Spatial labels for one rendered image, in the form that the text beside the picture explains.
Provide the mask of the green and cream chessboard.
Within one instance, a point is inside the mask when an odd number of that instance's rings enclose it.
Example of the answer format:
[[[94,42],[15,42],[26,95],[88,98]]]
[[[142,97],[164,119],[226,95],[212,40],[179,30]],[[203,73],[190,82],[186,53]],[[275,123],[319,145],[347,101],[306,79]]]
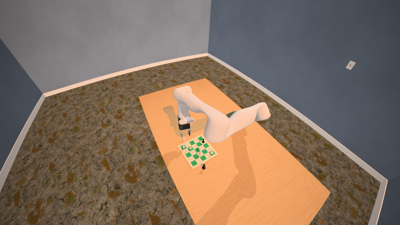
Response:
[[[202,143],[204,139],[204,143]],[[183,144],[185,148],[183,148]],[[192,149],[189,149],[191,146]],[[201,134],[197,137],[194,137],[193,139],[182,143],[178,145],[179,150],[182,152],[184,155],[186,161],[189,163],[192,169],[195,169],[196,167],[202,165],[206,161],[212,159],[218,153],[213,150],[213,154],[210,154],[211,149],[213,148],[211,144],[205,139],[205,137]],[[188,150],[188,152],[185,152],[185,150]],[[200,149],[202,149],[202,155],[199,155]],[[214,149],[214,148],[213,148]]]

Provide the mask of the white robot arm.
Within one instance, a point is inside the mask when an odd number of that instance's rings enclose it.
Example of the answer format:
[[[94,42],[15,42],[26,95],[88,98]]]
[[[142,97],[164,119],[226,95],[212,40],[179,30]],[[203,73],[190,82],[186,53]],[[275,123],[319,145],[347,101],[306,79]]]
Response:
[[[238,110],[228,118],[192,94],[189,86],[176,88],[173,96],[178,101],[177,108],[180,113],[190,110],[194,113],[204,113],[207,116],[204,137],[211,143],[220,143],[254,121],[263,121],[271,116],[267,104],[261,102]]]

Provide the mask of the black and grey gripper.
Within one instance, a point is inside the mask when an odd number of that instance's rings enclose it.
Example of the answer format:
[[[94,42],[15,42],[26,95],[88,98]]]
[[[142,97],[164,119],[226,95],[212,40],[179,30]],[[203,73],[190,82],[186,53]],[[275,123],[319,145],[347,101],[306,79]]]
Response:
[[[179,111],[177,112],[178,113],[178,121],[179,121],[179,130],[180,130],[180,133],[181,133],[181,137],[183,137],[183,135],[182,135],[182,130],[185,130],[185,129],[189,129],[189,136],[190,136],[190,131],[191,131],[191,128],[190,128],[190,123],[192,123],[192,122],[194,122],[194,118],[192,118],[192,117],[190,117],[190,111],[188,111],[188,112],[186,112],[186,113],[180,113]]]

